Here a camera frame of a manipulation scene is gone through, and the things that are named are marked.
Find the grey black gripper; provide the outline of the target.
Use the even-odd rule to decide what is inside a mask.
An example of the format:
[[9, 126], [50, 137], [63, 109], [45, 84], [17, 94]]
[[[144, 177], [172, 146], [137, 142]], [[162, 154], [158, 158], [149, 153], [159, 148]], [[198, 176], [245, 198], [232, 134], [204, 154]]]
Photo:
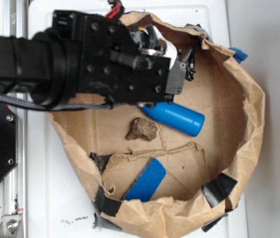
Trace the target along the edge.
[[130, 36], [142, 54], [170, 60], [165, 95], [173, 98], [174, 95], [181, 94], [185, 80], [194, 80], [196, 52], [193, 48], [188, 48], [186, 54], [182, 55], [182, 50], [164, 38], [158, 28], [152, 24], [133, 25]]

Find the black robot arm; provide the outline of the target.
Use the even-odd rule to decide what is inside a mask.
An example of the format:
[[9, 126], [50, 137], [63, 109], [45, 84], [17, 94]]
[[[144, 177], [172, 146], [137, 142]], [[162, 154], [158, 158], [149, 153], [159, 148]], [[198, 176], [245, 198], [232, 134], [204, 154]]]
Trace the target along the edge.
[[105, 110], [171, 103], [195, 73], [153, 25], [127, 28], [116, 18], [57, 10], [30, 40], [0, 37], [0, 102], [38, 111], [84, 110], [76, 94], [98, 94]]

